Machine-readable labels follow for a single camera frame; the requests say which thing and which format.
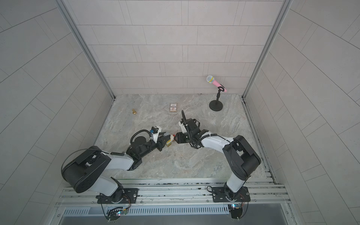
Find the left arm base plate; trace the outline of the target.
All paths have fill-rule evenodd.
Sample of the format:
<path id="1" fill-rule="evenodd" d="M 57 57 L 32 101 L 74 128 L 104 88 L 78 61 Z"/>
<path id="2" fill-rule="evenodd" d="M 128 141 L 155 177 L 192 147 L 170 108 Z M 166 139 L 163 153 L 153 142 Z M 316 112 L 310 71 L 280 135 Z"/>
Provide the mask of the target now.
<path id="1" fill-rule="evenodd" d="M 111 196 L 100 194 L 96 196 L 96 199 L 98 204 L 134 204 L 137 201 L 138 192 L 138 188 L 124 188 Z"/>

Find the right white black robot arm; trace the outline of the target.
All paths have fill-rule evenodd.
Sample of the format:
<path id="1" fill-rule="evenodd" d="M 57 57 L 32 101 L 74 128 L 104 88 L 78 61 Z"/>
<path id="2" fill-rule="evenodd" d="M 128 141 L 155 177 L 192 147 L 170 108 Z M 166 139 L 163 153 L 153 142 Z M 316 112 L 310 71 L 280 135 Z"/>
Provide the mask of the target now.
<path id="1" fill-rule="evenodd" d="M 260 166 L 261 159 L 243 136 L 234 138 L 222 137 L 209 130 L 201 130 L 200 122 L 196 119 L 187 119 L 184 111 L 179 126 L 182 131 L 175 135 L 178 143 L 189 143 L 190 147 L 198 150 L 210 148 L 224 154 L 232 171 L 230 178 L 224 184 L 224 195 L 230 202 L 249 202 L 248 191 L 244 187 L 251 174 Z"/>

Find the white long lego brick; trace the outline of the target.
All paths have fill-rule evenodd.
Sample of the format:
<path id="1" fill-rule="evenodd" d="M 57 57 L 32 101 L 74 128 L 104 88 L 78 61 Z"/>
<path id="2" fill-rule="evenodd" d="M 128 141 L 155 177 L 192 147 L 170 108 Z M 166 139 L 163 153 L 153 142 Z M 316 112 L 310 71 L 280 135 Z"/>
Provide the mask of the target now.
<path id="1" fill-rule="evenodd" d="M 167 141 L 167 143 L 172 143 L 174 141 L 174 136 L 170 135 L 170 139 Z"/>

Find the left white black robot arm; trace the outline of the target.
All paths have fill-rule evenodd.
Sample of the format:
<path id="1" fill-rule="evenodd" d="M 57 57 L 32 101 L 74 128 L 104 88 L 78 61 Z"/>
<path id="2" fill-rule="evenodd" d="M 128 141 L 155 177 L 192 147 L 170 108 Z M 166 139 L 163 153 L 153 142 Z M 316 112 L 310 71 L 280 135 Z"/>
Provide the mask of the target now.
<path id="1" fill-rule="evenodd" d="M 106 153 L 97 146 L 85 149 L 66 166 L 61 167 L 61 175 L 77 193 L 87 190 L 98 192 L 99 203 L 120 203 L 128 198 L 124 187 L 115 178 L 102 176 L 105 170 L 137 169 L 143 157 L 153 150 L 162 151 L 172 135 L 155 126 L 150 130 L 137 131 L 130 139 L 126 152 Z"/>

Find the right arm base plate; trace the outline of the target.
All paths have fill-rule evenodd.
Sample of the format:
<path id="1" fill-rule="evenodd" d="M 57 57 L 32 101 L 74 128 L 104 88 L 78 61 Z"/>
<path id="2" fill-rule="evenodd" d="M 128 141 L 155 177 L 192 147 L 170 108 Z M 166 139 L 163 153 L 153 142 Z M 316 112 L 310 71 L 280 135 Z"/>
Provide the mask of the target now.
<path id="1" fill-rule="evenodd" d="M 251 201 L 247 187 L 241 187 L 238 192 L 233 192 L 227 187 L 207 187 L 215 203 L 240 202 L 247 203 Z"/>

